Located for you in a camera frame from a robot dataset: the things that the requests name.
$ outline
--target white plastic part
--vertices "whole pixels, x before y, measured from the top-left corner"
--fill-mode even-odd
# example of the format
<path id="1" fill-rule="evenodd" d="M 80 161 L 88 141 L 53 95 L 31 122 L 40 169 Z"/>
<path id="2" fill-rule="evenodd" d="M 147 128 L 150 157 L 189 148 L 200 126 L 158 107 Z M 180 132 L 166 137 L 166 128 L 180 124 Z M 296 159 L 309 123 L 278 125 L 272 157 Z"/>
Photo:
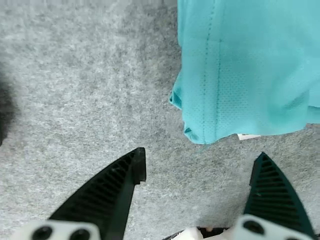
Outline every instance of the white plastic part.
<path id="1" fill-rule="evenodd" d="M 230 228 L 219 235 L 203 238 L 201 232 L 196 227 L 191 227 L 179 233 L 172 240 L 232 240 L 232 237 L 233 228 Z"/>
<path id="2" fill-rule="evenodd" d="M 32 221 L 16 231 L 10 239 L 32 240 L 34 232 L 43 226 L 52 228 L 49 240 L 69 240 L 70 236 L 79 229 L 85 229 L 90 233 L 89 240 L 101 240 L 99 229 L 93 223 L 59 220 Z"/>
<path id="3" fill-rule="evenodd" d="M 201 232 L 196 227 L 190 227 L 180 232 L 172 240 L 201 240 L 204 239 Z"/>
<path id="4" fill-rule="evenodd" d="M 261 135 L 253 135 L 253 134 L 240 134 L 240 133 L 238 133 L 237 135 L 238 135 L 238 138 L 240 141 L 261 137 Z"/>
<path id="5" fill-rule="evenodd" d="M 244 223 L 254 221 L 262 226 L 264 234 L 258 234 L 244 228 Z M 250 214 L 242 215 L 234 227 L 232 240 L 313 240 L 308 235 L 292 230 L 290 228 L 275 224 L 271 221 L 264 220 L 260 217 Z"/>

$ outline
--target turquoise fabric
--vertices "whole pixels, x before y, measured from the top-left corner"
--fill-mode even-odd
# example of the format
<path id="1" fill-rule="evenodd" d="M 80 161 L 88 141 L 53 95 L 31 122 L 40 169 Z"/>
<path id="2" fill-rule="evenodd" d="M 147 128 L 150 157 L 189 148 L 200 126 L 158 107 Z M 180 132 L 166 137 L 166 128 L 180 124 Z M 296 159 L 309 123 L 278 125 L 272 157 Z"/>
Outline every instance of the turquoise fabric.
<path id="1" fill-rule="evenodd" d="M 184 133 L 285 134 L 320 123 L 320 0 L 178 0 Z"/>

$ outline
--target black screw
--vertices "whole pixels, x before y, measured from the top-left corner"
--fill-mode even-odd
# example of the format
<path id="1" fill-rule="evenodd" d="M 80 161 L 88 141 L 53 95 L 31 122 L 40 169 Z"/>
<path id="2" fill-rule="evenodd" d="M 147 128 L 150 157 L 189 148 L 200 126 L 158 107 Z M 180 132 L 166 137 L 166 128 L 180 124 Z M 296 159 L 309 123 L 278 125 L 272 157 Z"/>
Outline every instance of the black screw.
<path id="1" fill-rule="evenodd" d="M 32 234 L 32 240 L 47 240 L 52 234 L 50 226 L 42 226 Z"/>
<path id="2" fill-rule="evenodd" d="M 256 221 L 246 221 L 243 227 L 256 234 L 265 234 L 264 228 Z"/>
<path id="3" fill-rule="evenodd" d="M 69 240 L 89 240 L 90 232 L 83 228 L 78 229 L 72 233 Z"/>

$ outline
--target carpet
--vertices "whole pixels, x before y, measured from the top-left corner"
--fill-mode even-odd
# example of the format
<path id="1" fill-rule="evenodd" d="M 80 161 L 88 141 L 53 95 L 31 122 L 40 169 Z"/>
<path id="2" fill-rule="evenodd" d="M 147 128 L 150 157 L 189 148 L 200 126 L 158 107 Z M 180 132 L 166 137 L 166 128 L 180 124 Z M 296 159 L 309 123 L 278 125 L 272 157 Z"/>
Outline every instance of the carpet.
<path id="1" fill-rule="evenodd" d="M 319 125 L 209 145 L 168 98 L 180 69 L 174 1 L 25 1 L 0 7 L 0 236 L 46 219 L 102 168 L 146 149 L 125 239 L 229 227 L 266 152 L 320 231 Z"/>

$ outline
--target dark object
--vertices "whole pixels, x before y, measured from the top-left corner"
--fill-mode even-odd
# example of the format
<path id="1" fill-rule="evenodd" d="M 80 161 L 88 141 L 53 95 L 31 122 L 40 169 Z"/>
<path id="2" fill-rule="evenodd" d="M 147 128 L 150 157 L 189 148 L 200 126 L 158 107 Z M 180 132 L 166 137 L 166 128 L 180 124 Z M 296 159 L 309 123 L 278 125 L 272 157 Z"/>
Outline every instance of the dark object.
<path id="1" fill-rule="evenodd" d="M 254 161 L 250 185 L 244 214 L 257 216 L 316 239 L 295 190 L 264 152 Z"/>
<path id="2" fill-rule="evenodd" d="M 52 234 L 52 228 L 49 226 L 42 226 L 35 230 L 32 234 L 32 240 L 47 240 Z"/>
<path id="3" fill-rule="evenodd" d="M 256 234 L 261 234 L 261 235 L 265 234 L 264 228 L 256 221 L 246 221 L 243 224 L 243 227 Z"/>
<path id="4" fill-rule="evenodd" d="M 86 229 L 79 229 L 72 233 L 69 240 L 89 240 L 89 238 L 89 231 L 87 231 Z"/>
<path id="5" fill-rule="evenodd" d="M 146 153 L 139 147 L 86 182 L 50 220 L 97 225 L 101 240 L 122 240 L 135 185 L 146 180 Z"/>

